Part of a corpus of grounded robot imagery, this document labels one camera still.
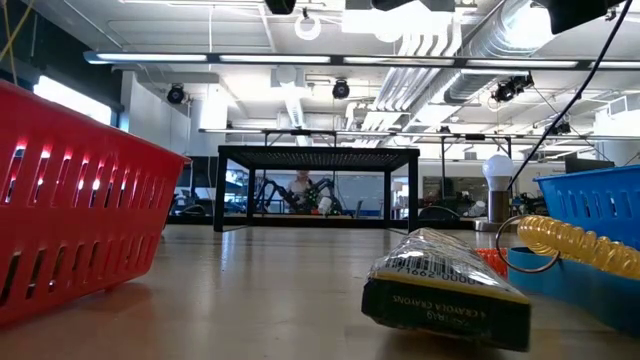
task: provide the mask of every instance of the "barcode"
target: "barcode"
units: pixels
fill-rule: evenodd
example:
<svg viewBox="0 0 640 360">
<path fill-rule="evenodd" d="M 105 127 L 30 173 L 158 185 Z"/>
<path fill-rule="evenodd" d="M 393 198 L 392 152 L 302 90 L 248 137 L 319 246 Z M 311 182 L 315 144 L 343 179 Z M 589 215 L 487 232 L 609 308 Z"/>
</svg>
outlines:
<svg viewBox="0 0 640 360">
<path fill-rule="evenodd" d="M 393 257 L 387 259 L 386 268 L 418 272 L 428 272 L 438 276 L 456 273 L 451 266 L 451 259 L 438 255 Z"/>
</svg>

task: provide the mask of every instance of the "black metal frame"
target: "black metal frame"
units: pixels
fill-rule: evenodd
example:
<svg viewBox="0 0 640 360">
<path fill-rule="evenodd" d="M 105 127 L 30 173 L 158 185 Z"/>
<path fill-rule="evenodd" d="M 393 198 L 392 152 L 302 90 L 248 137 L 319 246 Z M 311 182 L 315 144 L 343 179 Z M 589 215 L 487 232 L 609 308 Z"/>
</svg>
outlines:
<svg viewBox="0 0 640 360">
<path fill-rule="evenodd" d="M 408 228 L 418 224 L 418 158 L 417 149 L 341 148 L 341 147 L 281 147 L 281 146 L 219 146 L 218 178 L 214 211 L 214 231 L 223 232 L 224 225 L 335 227 L 335 228 Z M 229 160 L 249 170 L 247 216 L 225 217 L 224 194 Z M 408 221 L 391 220 L 391 173 L 400 167 L 409 168 Z M 291 217 L 256 217 L 256 170 L 328 170 L 384 173 L 384 218 L 364 219 L 309 219 Z"/>
</svg>

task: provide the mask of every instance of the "light bulb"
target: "light bulb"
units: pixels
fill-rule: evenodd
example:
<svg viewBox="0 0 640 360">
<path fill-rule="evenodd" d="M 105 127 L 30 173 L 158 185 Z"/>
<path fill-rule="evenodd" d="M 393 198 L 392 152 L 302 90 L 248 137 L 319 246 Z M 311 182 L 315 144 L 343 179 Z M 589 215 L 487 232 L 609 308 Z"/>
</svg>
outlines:
<svg viewBox="0 0 640 360">
<path fill-rule="evenodd" d="M 482 164 L 482 173 L 490 191 L 507 191 L 513 174 L 513 161 L 505 155 L 493 155 Z"/>
</svg>

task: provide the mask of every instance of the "fluorescent light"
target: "fluorescent light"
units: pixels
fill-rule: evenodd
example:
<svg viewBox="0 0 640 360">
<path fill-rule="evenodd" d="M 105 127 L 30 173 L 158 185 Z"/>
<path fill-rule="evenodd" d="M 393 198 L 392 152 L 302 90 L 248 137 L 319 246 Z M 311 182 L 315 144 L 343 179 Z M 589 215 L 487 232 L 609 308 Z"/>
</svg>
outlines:
<svg viewBox="0 0 640 360">
<path fill-rule="evenodd" d="M 521 70 L 502 70 L 502 69 L 462 69 L 462 75 L 509 75 L 509 76 L 526 76 L 528 71 Z"/>
<path fill-rule="evenodd" d="M 220 55 L 221 62 L 328 64 L 329 56 L 304 55 Z"/>
<path fill-rule="evenodd" d="M 467 66 L 497 67 L 497 68 L 572 68 L 578 64 L 571 60 L 520 60 L 520 59 L 483 59 L 468 60 Z"/>
<path fill-rule="evenodd" d="M 354 135 L 354 136 L 389 136 L 390 132 L 386 131 L 338 131 L 337 135 Z"/>
<path fill-rule="evenodd" d="M 592 62 L 589 65 L 589 68 L 593 68 L 595 62 Z M 601 69 L 620 69 L 620 68 L 630 68 L 630 69 L 640 69 L 640 61 L 603 61 L 600 63 Z"/>
<path fill-rule="evenodd" d="M 414 65 L 414 66 L 451 66 L 453 59 L 430 59 L 419 57 L 368 57 L 345 56 L 345 64 L 371 64 L 371 65 Z"/>
<path fill-rule="evenodd" d="M 130 62 L 207 62 L 204 54 L 136 54 L 136 53 L 98 53 L 96 57 L 103 61 Z"/>
<path fill-rule="evenodd" d="M 218 134 L 261 134 L 262 130 L 258 129 L 200 129 L 208 133 Z"/>
</svg>

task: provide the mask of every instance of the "red plastic basket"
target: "red plastic basket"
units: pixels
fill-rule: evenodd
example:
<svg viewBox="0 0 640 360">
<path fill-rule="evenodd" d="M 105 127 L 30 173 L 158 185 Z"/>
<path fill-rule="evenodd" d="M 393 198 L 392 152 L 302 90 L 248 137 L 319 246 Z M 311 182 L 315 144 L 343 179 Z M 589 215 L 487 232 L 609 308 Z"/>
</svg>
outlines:
<svg viewBox="0 0 640 360">
<path fill-rule="evenodd" d="M 476 249 L 478 255 L 480 255 L 484 261 L 491 266 L 493 271 L 503 278 L 507 278 L 507 264 L 498 256 L 498 250 L 496 249 Z M 507 257 L 507 249 L 502 249 L 502 255 Z"/>
<path fill-rule="evenodd" d="M 0 325 L 145 274 L 182 156 L 0 82 Z"/>
</svg>

